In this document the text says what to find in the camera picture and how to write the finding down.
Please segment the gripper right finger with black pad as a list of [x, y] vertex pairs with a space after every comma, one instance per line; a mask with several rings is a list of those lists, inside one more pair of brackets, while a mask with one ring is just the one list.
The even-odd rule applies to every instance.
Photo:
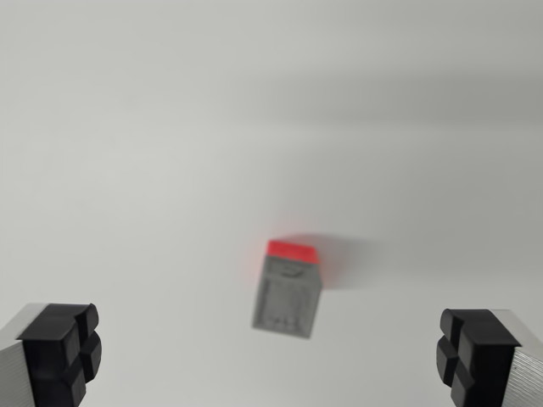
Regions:
[[509, 309], [444, 309], [440, 380], [459, 407], [542, 406], [542, 341]]

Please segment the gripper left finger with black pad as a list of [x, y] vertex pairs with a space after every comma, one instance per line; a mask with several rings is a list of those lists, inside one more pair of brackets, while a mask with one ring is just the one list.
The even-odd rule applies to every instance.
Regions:
[[1, 328], [1, 405], [75, 407], [102, 358], [94, 304], [26, 304]]

